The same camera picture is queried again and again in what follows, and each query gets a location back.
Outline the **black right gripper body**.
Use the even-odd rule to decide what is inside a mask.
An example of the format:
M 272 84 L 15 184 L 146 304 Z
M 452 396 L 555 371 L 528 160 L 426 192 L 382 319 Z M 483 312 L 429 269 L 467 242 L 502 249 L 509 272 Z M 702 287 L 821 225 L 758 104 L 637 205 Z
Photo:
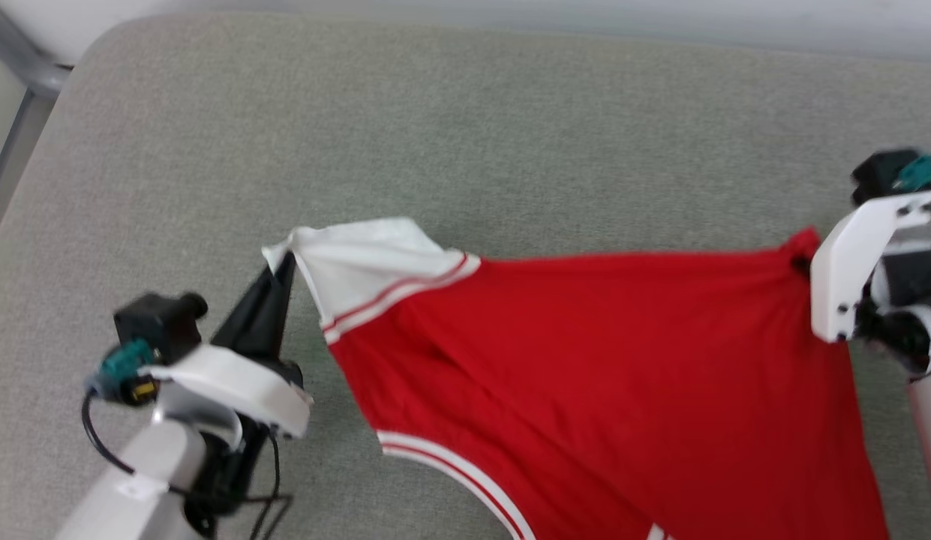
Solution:
M 931 241 L 887 246 L 864 284 L 855 334 L 909 374 L 931 374 Z

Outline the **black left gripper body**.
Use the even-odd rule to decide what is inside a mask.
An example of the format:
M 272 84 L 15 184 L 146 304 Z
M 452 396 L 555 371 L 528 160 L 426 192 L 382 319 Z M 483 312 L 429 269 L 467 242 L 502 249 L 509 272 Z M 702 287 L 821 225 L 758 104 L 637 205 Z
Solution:
M 206 459 L 190 492 L 197 495 L 187 499 L 184 516 L 201 537 L 218 535 L 218 521 L 239 511 L 245 505 L 261 505 L 254 523 L 252 537 L 269 537 L 275 526 L 265 527 L 266 517 L 273 506 L 280 503 L 282 494 L 281 462 L 278 441 L 269 427 L 243 420 L 240 426 L 247 433 L 240 437 L 239 447 L 232 450 L 220 437 L 201 433 L 206 444 Z M 251 496 L 252 476 L 258 465 L 264 444 L 270 443 L 273 452 L 274 479 L 271 494 Z

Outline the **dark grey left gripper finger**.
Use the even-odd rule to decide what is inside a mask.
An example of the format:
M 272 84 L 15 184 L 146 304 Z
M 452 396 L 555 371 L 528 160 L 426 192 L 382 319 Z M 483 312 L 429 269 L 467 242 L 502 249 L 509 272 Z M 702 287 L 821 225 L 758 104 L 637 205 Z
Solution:
M 288 304 L 293 293 L 295 279 L 295 260 L 286 252 L 276 270 L 271 272 L 270 291 L 266 304 L 269 305 L 269 352 L 273 359 L 279 360 L 282 352 L 284 331 L 286 331 Z
M 274 355 L 273 284 L 271 270 L 264 268 L 212 335 L 211 345 L 239 355 Z

